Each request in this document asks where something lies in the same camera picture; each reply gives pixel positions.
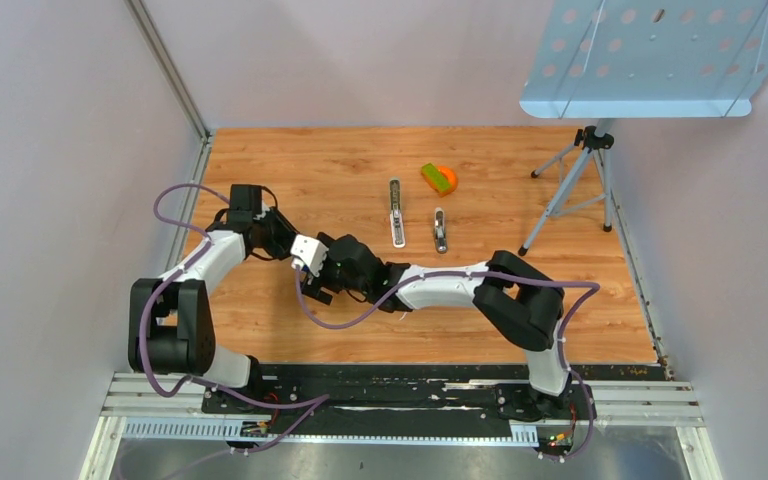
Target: perforated metal panel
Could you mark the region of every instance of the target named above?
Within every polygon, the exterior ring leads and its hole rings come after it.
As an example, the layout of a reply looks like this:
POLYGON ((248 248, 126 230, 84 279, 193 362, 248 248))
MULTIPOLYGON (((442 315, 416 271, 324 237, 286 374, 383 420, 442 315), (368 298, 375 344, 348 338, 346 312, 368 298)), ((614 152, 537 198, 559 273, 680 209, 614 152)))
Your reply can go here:
MULTIPOLYGON (((176 440, 232 440, 264 442, 275 435, 240 435, 241 420, 207 418, 129 418, 122 438, 176 440)), ((536 447, 537 427, 511 423, 510 437, 385 437, 361 435, 288 435, 284 442, 374 445, 472 445, 536 447)))
POLYGON ((520 101, 542 118, 743 116, 768 0, 556 0, 520 101))

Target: metal floor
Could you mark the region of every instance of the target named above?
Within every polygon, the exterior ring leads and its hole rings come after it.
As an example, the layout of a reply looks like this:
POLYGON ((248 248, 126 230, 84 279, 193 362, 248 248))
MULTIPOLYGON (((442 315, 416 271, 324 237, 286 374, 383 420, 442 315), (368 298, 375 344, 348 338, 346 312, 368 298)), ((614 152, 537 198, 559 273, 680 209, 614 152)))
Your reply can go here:
MULTIPOLYGON (((584 435, 581 427, 577 435, 584 435)), ((111 479, 165 479, 223 442, 131 440, 120 445, 121 468, 111 479)), ((674 428, 609 427, 594 432, 588 452, 566 464, 538 460, 512 447, 377 446, 285 443, 249 458, 221 456, 175 475, 224 479, 689 479, 674 428)))

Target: light blue panel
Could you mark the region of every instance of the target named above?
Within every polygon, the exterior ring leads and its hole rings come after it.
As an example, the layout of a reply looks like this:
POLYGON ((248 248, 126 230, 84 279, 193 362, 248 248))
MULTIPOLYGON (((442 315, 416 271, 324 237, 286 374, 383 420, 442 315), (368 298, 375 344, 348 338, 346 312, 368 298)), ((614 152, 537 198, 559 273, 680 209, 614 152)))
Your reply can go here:
POLYGON ((520 105, 541 118, 744 116, 767 75, 768 0, 558 0, 520 105))

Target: tripod leg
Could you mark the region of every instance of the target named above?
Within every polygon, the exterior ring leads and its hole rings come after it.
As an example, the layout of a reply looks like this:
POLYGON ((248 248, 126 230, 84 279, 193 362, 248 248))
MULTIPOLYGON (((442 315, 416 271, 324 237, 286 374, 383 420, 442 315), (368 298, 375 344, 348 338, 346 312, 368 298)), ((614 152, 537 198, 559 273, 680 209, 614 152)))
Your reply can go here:
POLYGON ((537 178, 541 173, 545 172, 547 168, 551 167, 555 162, 559 162, 566 154, 575 149, 575 143, 570 143, 566 148, 561 150, 560 153, 552 157, 548 162, 541 165, 537 170, 531 172, 531 178, 537 178))
POLYGON ((578 178, 581 177, 581 173, 584 172, 584 167, 587 166, 587 161, 592 154, 593 152, 584 150, 581 152, 581 155, 578 156, 578 160, 576 160, 572 165, 572 168, 570 168, 569 175, 564 178, 561 187, 555 192, 552 201, 549 202, 549 205, 546 206, 546 210, 543 211, 543 215, 537 220, 537 225, 534 226, 531 233, 528 235, 528 239, 526 239, 525 243, 519 248, 519 252, 517 253, 519 253, 520 256, 528 253, 528 249, 531 247, 531 244, 534 243, 534 239, 537 238, 537 234, 540 232, 540 229, 543 228, 546 220, 557 213, 557 210, 560 210, 560 208, 567 203, 567 199, 572 193, 572 189, 575 188, 575 184, 578 182, 578 178))
POLYGON ((605 224, 602 230, 610 232, 614 227, 613 217, 614 197, 611 195, 611 153, 608 150, 600 150, 602 154, 602 188, 605 190, 605 224))

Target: metal corner post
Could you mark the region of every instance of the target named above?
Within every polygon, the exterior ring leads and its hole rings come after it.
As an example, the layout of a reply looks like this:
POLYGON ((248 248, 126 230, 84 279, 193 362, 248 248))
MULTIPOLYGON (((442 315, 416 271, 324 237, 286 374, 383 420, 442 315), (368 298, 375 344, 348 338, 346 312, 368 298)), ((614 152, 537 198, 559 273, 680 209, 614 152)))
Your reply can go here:
POLYGON ((207 140, 210 137, 210 130, 199 113, 190 92, 187 90, 187 87, 181 78, 181 74, 178 73, 178 69, 175 68, 175 63, 172 61, 172 57, 163 45, 163 40, 160 38, 160 34, 157 31, 157 27, 154 25, 154 21, 151 19, 151 15, 146 8, 145 2, 143 0, 125 0, 125 4, 131 11, 137 26, 140 27, 140 31, 143 33, 146 43, 148 43, 151 48, 151 52, 155 59, 157 59, 160 69, 163 70, 163 74, 166 75, 166 79, 169 80, 169 85, 172 87, 172 91, 178 98, 178 102, 180 102, 181 108, 187 115, 187 119, 190 121, 193 130, 195 130, 196 135, 201 138, 202 143, 207 143, 207 140))

